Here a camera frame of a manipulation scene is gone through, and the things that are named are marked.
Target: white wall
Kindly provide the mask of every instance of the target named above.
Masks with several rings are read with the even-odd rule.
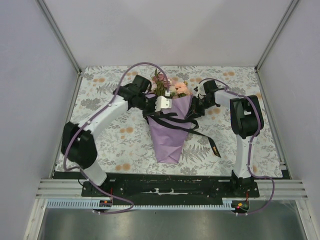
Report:
[[[0,239],[20,240],[47,178],[76,71],[34,0],[0,1]]]
[[[45,0],[81,65],[255,66],[290,0]]]
[[[288,157],[320,221],[320,1],[302,0],[261,69]]]

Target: gray floor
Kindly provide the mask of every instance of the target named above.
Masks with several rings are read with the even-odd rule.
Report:
[[[263,202],[252,201],[251,209]],[[294,201],[272,202],[262,213],[236,217],[205,210],[136,210],[97,215],[47,209],[38,240],[306,240]]]

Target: bouquet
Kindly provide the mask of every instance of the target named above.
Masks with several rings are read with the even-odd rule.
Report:
[[[151,132],[155,157],[158,163],[177,164],[180,159],[188,130],[193,119],[185,119],[192,102],[192,93],[188,89],[188,83],[166,79],[162,73],[155,70],[151,76],[150,101],[156,101],[159,96],[171,98],[171,108],[162,109],[160,112],[144,114]]]

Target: floral tablecloth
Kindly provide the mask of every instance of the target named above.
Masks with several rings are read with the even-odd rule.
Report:
[[[127,66],[87,67],[71,121],[77,123],[106,104],[126,69]],[[256,175],[282,177],[275,142],[252,67],[164,66],[163,70],[170,78],[187,81],[190,89],[195,88],[202,79],[211,77],[227,83],[233,92],[257,95],[264,128],[255,145],[253,171]],[[123,84],[130,83],[137,74],[150,79],[154,71],[155,68],[151,66],[136,67],[127,74]],[[149,126],[142,117],[142,111],[132,108],[113,121],[97,138],[97,160],[105,172],[230,176],[237,149],[236,136],[230,124],[230,111],[223,106],[214,106],[197,120],[197,131],[213,138],[221,158],[213,154],[206,137],[189,134],[178,164],[157,163]],[[57,161],[56,170],[63,171],[62,155]]]

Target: purple cloth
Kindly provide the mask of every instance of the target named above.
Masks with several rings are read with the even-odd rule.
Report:
[[[164,114],[177,113],[174,118],[185,119],[188,110],[191,106],[192,96],[184,96],[172,99],[172,107],[162,110]],[[172,125],[179,126],[185,129],[190,129],[191,123],[177,123],[167,119],[162,119]],[[180,159],[181,151],[188,132],[171,129],[156,123],[152,118],[148,117],[151,137],[155,157],[158,163],[177,164]]]

